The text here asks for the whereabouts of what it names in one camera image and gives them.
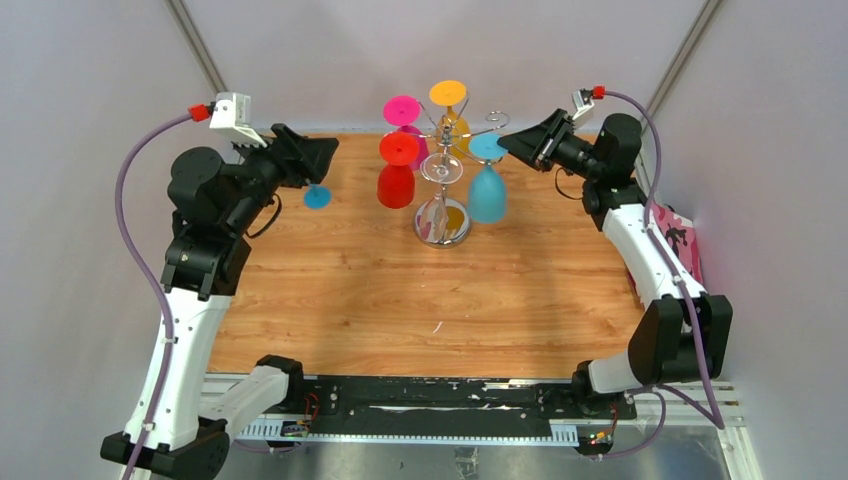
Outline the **blue wine glass front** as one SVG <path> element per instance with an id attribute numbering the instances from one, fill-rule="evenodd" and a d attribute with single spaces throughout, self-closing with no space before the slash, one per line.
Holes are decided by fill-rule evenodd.
<path id="1" fill-rule="evenodd" d="M 468 212 L 477 223 L 498 223 L 507 212 L 507 188 L 494 168 L 507 154 L 498 144 L 499 138 L 498 134 L 487 132 L 474 137 L 469 144 L 470 153 L 482 164 L 468 192 Z"/>

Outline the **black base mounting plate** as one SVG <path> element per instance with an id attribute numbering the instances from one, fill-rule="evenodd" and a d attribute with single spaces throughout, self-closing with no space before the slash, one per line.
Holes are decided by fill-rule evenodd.
<path id="1" fill-rule="evenodd" d="M 268 438 L 278 421 L 306 426 L 312 441 L 533 442 L 559 439 L 558 424 L 606 428 L 636 416 L 622 395 L 582 395 L 568 380 L 319 375 L 257 423 Z"/>

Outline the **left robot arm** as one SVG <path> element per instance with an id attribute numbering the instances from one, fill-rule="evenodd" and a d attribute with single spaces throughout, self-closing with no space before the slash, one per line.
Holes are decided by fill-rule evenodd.
<path id="1" fill-rule="evenodd" d="M 220 324 L 259 235 L 254 221 L 282 188 L 317 187 L 339 142 L 275 124 L 231 164 L 213 148 L 181 153 L 170 170 L 172 240 L 160 275 L 149 275 L 160 306 L 156 344 L 142 392 L 124 428 L 101 445 L 126 479 L 212 479 L 237 434 L 271 407 L 314 415 L 299 361 L 268 354 L 217 399 L 201 398 Z"/>

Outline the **clear wine glass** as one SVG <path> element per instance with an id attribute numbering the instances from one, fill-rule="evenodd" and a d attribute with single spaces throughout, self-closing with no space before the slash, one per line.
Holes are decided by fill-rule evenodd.
<path id="1" fill-rule="evenodd" d="M 433 196 L 422 205 L 417 220 L 418 233 L 429 243 L 441 241 L 447 230 L 447 187 L 457 182 L 463 174 L 459 159 L 450 153 L 439 152 L 428 156 L 420 166 L 422 176 L 437 185 Z"/>

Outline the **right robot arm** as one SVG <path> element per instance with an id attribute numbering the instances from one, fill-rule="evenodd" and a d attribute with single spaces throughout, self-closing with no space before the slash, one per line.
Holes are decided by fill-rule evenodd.
<path id="1" fill-rule="evenodd" d="M 645 309 L 623 352 L 578 366 L 570 392 L 575 411 L 592 418 L 609 407 L 613 394 L 703 374 L 717 378 L 733 309 L 726 296 L 708 293 L 685 270 L 632 176 L 642 148 L 640 122 L 611 114 L 589 142 L 575 135 L 571 117 L 558 109 L 498 144 L 537 171 L 558 166 L 583 178 L 584 210 L 624 260 Z"/>

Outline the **aluminium frame rail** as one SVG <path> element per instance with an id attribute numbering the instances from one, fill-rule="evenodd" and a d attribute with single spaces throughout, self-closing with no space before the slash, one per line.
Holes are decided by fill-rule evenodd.
<path id="1" fill-rule="evenodd" d="M 565 380 L 308 375 L 314 405 L 272 406 L 242 441 L 421 445 L 588 446 L 634 427 L 712 428 L 678 396 L 634 395 L 593 413 L 571 400 Z"/>

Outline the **pink camouflage cloth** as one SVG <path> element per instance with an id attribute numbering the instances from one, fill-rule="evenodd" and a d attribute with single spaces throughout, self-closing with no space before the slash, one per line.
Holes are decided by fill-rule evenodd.
<path id="1" fill-rule="evenodd" d="M 622 254 L 641 303 L 669 295 L 681 299 L 681 288 L 698 298 L 702 284 L 700 254 L 691 221 L 664 206 L 650 207 L 644 218 L 640 204 L 625 205 L 627 248 Z"/>

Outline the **blue wine glass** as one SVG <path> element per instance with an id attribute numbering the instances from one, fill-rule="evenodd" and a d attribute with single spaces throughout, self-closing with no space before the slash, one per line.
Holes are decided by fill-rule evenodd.
<path id="1" fill-rule="evenodd" d="M 332 201 L 332 192 L 320 184 L 311 184 L 303 195 L 304 205 L 311 210 L 326 208 Z"/>
<path id="2" fill-rule="evenodd" d="M 482 164 L 468 192 L 468 212 L 477 223 L 498 223 L 507 212 L 507 188 L 494 168 L 507 154 L 498 144 L 499 138 L 498 134 L 487 132 L 474 137 L 469 144 L 470 153 Z"/>

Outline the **pink wine glass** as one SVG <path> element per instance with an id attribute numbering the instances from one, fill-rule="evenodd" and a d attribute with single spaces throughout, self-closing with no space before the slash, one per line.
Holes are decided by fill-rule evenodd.
<path id="1" fill-rule="evenodd" d="M 416 159 L 410 164 L 412 171 L 418 171 L 421 163 L 430 153 L 423 133 L 414 126 L 414 122 L 419 118 L 421 112 L 422 107 L 419 101 L 409 95 L 398 95 L 390 98 L 382 109 L 383 117 L 390 125 L 395 126 L 397 131 L 410 134 L 417 141 L 419 152 Z"/>

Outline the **yellow wine glass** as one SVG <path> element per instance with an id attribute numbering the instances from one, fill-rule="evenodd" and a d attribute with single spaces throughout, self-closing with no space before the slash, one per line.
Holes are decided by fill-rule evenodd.
<path id="1" fill-rule="evenodd" d="M 466 86 L 458 80 L 443 80 L 431 87 L 429 98 L 433 104 L 445 108 L 437 122 L 437 143 L 447 147 L 451 155 L 466 158 L 471 135 L 463 117 L 467 104 Z"/>

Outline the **red wine glass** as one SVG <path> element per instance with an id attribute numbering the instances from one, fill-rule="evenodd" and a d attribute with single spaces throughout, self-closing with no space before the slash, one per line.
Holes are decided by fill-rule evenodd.
<path id="1" fill-rule="evenodd" d="M 385 162 L 377 180 L 378 201 L 391 209 L 408 206 L 415 195 L 411 165 L 419 155 L 417 140 L 409 133 L 395 131 L 381 139 L 378 152 Z"/>

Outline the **chrome wine glass rack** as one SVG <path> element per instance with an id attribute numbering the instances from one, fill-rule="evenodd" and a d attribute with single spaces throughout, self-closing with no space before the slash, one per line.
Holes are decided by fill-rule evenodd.
<path id="1" fill-rule="evenodd" d="M 423 133 L 413 126 L 402 126 L 424 144 L 425 156 L 415 169 L 427 182 L 435 185 L 433 195 L 423 202 L 413 216 L 415 236 L 432 248 L 450 248 L 461 244 L 475 223 L 496 223 L 506 213 L 506 187 L 494 166 L 506 156 L 497 145 L 499 131 L 510 123 L 503 111 L 491 111 L 487 128 L 472 129 L 464 116 L 468 102 L 445 108 L 445 113 L 431 119 L 431 130 Z M 471 180 L 465 201 L 450 196 L 449 189 L 464 175 L 466 160 L 475 161 L 482 170 Z"/>

